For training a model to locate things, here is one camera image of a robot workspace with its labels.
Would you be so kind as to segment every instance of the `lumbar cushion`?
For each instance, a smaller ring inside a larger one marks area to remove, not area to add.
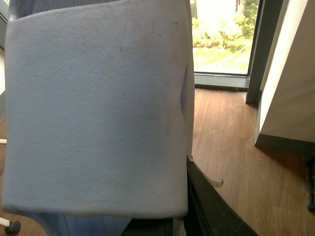
[[[186,214],[188,12],[182,1],[122,0],[9,21],[6,211]]]

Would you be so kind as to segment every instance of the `white wall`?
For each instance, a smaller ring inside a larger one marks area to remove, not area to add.
[[[315,142],[315,1],[290,0],[261,99],[260,133]]]
[[[4,52],[0,49],[0,94],[4,92]]]

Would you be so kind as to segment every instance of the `chair wheel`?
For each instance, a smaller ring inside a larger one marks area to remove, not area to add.
[[[6,235],[16,234],[21,229],[21,223],[16,222],[10,222],[10,226],[4,230]]]

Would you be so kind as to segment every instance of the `baseboard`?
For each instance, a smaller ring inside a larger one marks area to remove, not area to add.
[[[267,134],[258,134],[254,145],[258,148],[287,151],[306,156],[315,155],[315,143]]]

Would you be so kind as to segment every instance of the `wooden floor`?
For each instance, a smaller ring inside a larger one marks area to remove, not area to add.
[[[218,192],[259,235],[314,236],[315,214],[306,210],[308,157],[255,148],[257,109],[245,105],[245,96],[196,89],[194,159],[208,177],[224,180]],[[6,138],[5,118],[0,121],[1,138]],[[0,145],[1,189],[4,159],[5,145]],[[46,236],[30,219],[2,211],[0,217],[19,220],[20,236]]]

